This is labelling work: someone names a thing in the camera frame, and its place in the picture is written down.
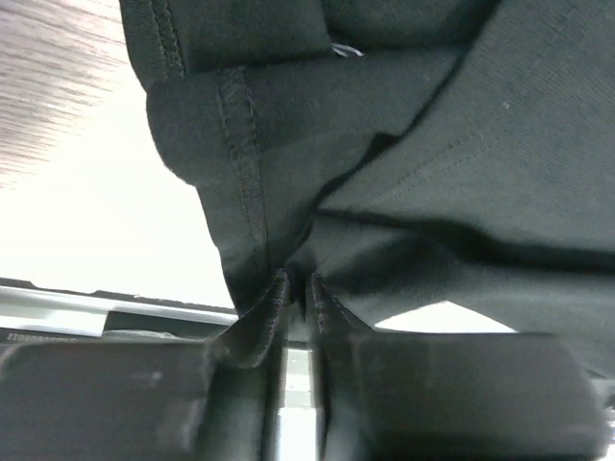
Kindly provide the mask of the black t shirt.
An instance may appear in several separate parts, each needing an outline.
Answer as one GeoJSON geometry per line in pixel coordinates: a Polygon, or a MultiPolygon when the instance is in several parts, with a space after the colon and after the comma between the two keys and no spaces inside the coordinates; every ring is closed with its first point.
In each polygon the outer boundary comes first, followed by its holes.
{"type": "Polygon", "coordinates": [[[449,301],[614,372],[610,1],[124,1],[234,307],[449,301]]]}

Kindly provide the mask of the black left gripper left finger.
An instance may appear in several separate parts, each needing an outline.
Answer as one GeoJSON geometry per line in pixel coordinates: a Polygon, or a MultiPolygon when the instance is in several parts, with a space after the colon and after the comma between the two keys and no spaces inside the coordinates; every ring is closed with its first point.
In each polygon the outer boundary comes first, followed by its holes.
{"type": "Polygon", "coordinates": [[[290,280],[201,340],[1,349],[5,460],[272,460],[290,280]]]}

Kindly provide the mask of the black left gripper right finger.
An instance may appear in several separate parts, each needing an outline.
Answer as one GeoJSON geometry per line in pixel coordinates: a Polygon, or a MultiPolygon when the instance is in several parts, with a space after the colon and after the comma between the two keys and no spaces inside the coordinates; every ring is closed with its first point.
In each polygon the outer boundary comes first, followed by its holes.
{"type": "Polygon", "coordinates": [[[325,460],[594,460],[605,413],[544,333],[376,331],[309,286],[325,460]]]}

